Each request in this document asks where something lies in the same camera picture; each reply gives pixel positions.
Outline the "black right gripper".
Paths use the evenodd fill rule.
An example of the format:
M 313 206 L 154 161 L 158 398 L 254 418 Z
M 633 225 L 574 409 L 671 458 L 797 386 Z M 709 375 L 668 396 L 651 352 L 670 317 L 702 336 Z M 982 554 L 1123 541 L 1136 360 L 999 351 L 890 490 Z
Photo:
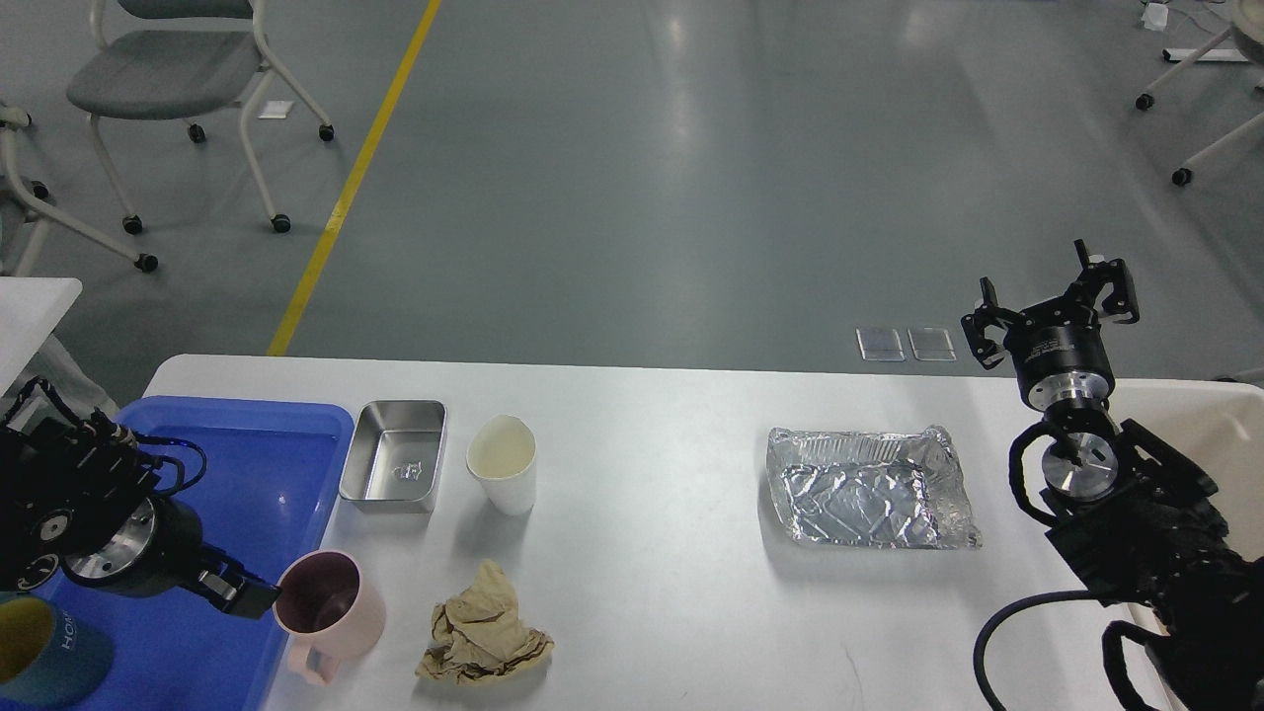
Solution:
M 1031 315 L 999 305 L 988 277 L 980 278 L 981 297 L 961 325 L 975 361 L 997 368 L 1011 356 L 1023 402 L 1047 411 L 1063 400 L 1105 402 L 1115 390 L 1101 325 L 1138 324 L 1141 307 L 1133 272 L 1124 261 L 1092 256 L 1083 239 L 1074 239 L 1079 275 L 1053 300 L 1052 326 L 1031 325 Z M 986 337 L 988 328 L 1005 331 L 1005 343 Z

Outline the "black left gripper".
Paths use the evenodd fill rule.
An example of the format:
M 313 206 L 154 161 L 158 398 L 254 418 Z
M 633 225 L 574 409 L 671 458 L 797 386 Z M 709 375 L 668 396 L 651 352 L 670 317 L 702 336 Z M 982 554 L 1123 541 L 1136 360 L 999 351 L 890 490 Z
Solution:
M 193 584 L 193 593 L 226 615 L 263 617 L 281 588 L 241 571 L 225 553 L 201 553 L 204 529 L 193 509 L 164 497 L 148 497 L 107 545 L 68 555 L 59 571 L 73 582 L 104 593 L 144 598 Z

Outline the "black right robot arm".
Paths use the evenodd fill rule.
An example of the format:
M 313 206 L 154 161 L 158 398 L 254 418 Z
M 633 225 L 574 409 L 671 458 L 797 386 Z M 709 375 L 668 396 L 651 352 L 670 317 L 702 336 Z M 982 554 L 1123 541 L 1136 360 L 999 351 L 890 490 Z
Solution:
M 1164 633 L 1115 620 L 1101 638 L 1120 706 L 1146 708 L 1126 671 L 1122 644 L 1134 641 L 1188 710 L 1259 710 L 1261 562 L 1229 548 L 1229 522 L 1211 501 L 1218 486 L 1205 469 L 1141 424 L 1110 416 L 1116 381 L 1102 321 L 1141 314 L 1124 261 L 1091 256 L 1083 240 L 1074 250 L 1079 275 L 1060 296 L 1011 310 L 983 278 L 980 306 L 961 320 L 975 359 L 990 369 L 1011 358 L 1023 402 L 1040 414 L 1007 449 L 1007 486 L 1082 584 L 988 617 L 975 641 L 976 683 L 1001 708 L 985 657 L 1007 617 L 1060 601 L 1141 603 Z

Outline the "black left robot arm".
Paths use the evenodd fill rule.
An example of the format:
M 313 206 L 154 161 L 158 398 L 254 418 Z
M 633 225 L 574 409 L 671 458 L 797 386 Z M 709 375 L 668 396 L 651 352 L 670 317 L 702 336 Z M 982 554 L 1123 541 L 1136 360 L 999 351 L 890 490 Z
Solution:
M 193 442 L 142 434 L 101 410 L 78 416 L 35 376 L 3 414 L 3 595 L 32 593 L 56 576 L 126 598 L 169 590 L 217 611 L 262 617 L 281 586 L 204 540 L 178 495 L 202 481 Z

